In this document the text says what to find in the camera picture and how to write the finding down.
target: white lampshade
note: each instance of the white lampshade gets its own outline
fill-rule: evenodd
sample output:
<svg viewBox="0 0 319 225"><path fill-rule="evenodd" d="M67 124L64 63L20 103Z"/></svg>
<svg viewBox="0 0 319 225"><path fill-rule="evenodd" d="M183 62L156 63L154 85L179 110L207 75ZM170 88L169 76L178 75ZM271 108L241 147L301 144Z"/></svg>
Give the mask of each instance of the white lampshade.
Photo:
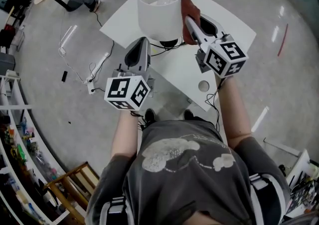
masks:
<svg viewBox="0 0 319 225"><path fill-rule="evenodd" d="M182 36L180 0L138 0L139 26L157 41L172 41Z"/></svg>

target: shoe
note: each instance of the shoe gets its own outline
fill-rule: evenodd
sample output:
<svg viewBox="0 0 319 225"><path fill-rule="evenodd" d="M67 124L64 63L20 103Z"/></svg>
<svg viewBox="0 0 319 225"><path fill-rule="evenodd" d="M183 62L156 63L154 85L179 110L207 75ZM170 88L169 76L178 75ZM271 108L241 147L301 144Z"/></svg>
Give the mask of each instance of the shoe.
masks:
<svg viewBox="0 0 319 225"><path fill-rule="evenodd" d="M192 120L194 119L194 114L191 112L191 110L185 110L184 112L184 119L185 120Z"/></svg>
<svg viewBox="0 0 319 225"><path fill-rule="evenodd" d="M147 109L144 115L144 119L146 120L147 125L152 124L153 122L156 122L155 120L155 112L153 109Z"/></svg>
<svg viewBox="0 0 319 225"><path fill-rule="evenodd" d="M92 7L90 9L90 12L96 12L98 10L100 4L101 4L101 1L100 0L95 0L94 3L95 3L95 5L94 5L94 7Z"/></svg>

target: white table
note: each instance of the white table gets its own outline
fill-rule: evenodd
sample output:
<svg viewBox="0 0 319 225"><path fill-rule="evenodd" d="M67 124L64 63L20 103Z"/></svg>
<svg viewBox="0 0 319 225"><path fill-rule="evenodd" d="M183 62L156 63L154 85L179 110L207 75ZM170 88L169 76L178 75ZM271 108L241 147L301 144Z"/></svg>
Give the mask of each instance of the white table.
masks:
<svg viewBox="0 0 319 225"><path fill-rule="evenodd" d="M249 26L212 0L192 1L203 14L218 21L245 52L248 51L256 36ZM137 0L127 0L100 31L124 48L139 37L145 36L138 23ZM154 50L154 54L163 51L159 48ZM216 91L215 75L212 70L201 73L195 59L197 50L197 45L186 45L152 57L151 67L201 108L208 111L211 106L205 103L205 100L207 94L213 94ZM202 92L198 88L202 80L209 83L210 88L207 92Z"/></svg>

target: circular hole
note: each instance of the circular hole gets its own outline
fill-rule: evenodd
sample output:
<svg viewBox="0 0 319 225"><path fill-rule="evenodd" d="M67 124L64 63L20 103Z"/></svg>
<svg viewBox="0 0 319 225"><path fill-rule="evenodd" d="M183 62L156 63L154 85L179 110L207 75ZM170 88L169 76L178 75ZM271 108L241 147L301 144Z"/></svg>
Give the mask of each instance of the circular hole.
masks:
<svg viewBox="0 0 319 225"><path fill-rule="evenodd" d="M200 81L198 88L201 92L207 92L209 90L209 83L207 81Z"/></svg>

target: gray floor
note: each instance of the gray floor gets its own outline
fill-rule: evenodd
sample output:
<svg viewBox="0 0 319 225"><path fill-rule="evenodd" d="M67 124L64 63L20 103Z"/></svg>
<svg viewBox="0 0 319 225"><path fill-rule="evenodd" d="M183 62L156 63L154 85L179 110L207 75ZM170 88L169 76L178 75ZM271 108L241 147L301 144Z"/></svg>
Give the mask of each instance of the gray floor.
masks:
<svg viewBox="0 0 319 225"><path fill-rule="evenodd" d="M98 11L101 23L125 1L103 0ZM252 125L265 106L270 109L255 133L256 138L261 141L266 137L300 150L307 148L316 159L319 48L309 26L288 0L214 1L257 33L248 52L248 65L237 77ZM100 174L109 161L119 113L103 100L103 92L89 95L87 87L58 54L60 36L75 24L78 28L65 46L66 60L86 78L89 64L110 51L112 41L99 31L96 15L86 7L64 13L53 0L35 5L26 19L26 38L16 54L16 69L21 74L28 103L37 105L34 117L59 159L69 169L88 161ZM286 41L278 57L287 24ZM278 35L272 38L276 27ZM115 45L96 86L105 88L106 78L122 52ZM68 71L65 83L61 81L64 70ZM152 107L161 119L178 118L189 105L187 97L160 75L153 72L153 76L156 92L146 100L143 109ZM190 107L196 115L215 121L213 109L205 113L194 104ZM267 151L276 162L281 162L278 152L269 148Z"/></svg>

